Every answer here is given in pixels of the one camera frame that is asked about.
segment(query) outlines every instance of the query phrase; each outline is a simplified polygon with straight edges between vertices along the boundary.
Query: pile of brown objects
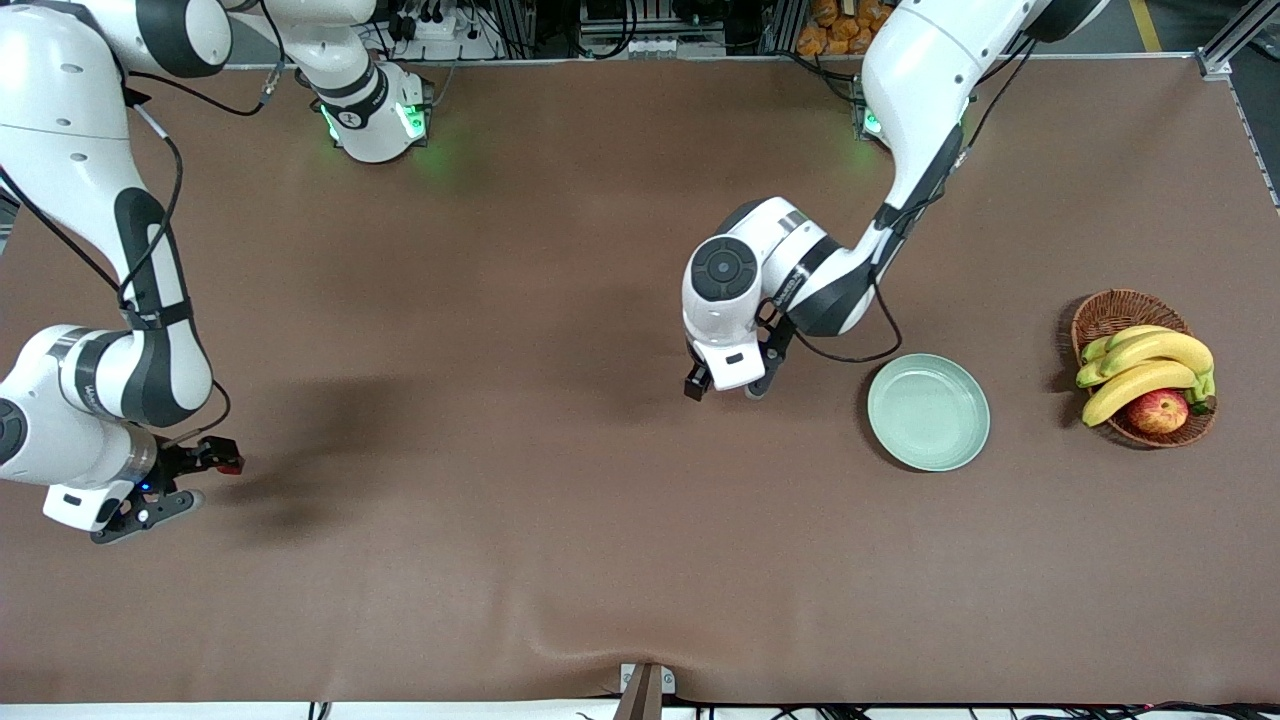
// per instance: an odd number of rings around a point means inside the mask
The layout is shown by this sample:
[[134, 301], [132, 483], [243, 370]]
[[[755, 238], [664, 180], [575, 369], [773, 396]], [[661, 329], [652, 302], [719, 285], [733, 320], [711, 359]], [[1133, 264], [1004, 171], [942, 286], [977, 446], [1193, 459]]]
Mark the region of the pile of brown objects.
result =
[[892, 8], [879, 0], [810, 0], [812, 22], [800, 31], [796, 53], [814, 55], [861, 55], [888, 19]]

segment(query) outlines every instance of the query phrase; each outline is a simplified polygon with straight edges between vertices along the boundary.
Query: bunch of bananas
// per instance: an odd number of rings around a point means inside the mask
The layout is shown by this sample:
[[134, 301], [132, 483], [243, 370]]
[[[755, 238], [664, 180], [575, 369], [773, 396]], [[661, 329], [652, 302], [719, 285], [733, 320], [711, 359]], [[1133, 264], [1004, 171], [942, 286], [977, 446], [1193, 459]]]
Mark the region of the bunch of bananas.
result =
[[1151, 391], [1184, 389], [1192, 413], [1210, 411], [1213, 354], [1204, 343], [1160, 325], [1134, 325], [1084, 347], [1085, 365], [1075, 375], [1080, 387], [1100, 387], [1084, 406], [1084, 424], [1100, 425], [1121, 407]]

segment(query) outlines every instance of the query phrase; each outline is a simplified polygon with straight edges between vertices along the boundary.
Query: wicker basket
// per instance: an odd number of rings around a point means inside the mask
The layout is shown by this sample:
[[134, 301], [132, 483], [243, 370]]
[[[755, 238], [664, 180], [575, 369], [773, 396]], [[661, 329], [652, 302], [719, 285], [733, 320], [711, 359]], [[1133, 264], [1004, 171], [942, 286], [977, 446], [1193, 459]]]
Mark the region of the wicker basket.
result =
[[[1133, 325], [1164, 325], [1180, 333], [1192, 334], [1181, 315], [1172, 307], [1144, 292], [1133, 290], [1107, 290], [1084, 300], [1071, 319], [1071, 346], [1075, 361], [1084, 366], [1080, 354], [1094, 340], [1115, 334]], [[1129, 423], [1123, 413], [1116, 413], [1107, 424], [1132, 442], [1144, 447], [1183, 447], [1204, 437], [1217, 416], [1215, 406], [1204, 415], [1192, 415], [1181, 428], [1167, 434], [1149, 434]]]

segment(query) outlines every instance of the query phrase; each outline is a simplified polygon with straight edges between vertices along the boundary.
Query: red apple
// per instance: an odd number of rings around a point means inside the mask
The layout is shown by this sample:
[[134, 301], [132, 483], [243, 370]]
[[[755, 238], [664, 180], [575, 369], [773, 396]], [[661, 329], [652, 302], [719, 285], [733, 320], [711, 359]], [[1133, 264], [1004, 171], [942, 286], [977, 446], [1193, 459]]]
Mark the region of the red apple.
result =
[[1189, 414], [1187, 398], [1176, 389], [1153, 389], [1125, 409], [1133, 427], [1153, 436], [1167, 434], [1183, 427]]

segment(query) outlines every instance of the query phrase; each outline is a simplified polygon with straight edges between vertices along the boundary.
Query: plate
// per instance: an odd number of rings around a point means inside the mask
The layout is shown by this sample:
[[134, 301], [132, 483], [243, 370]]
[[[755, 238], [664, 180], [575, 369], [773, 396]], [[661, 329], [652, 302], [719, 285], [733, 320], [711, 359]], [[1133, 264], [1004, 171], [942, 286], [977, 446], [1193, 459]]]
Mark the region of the plate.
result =
[[991, 430], [991, 409], [978, 380], [937, 355], [904, 355], [884, 365], [872, 380], [867, 413], [884, 450], [932, 473], [977, 457]]

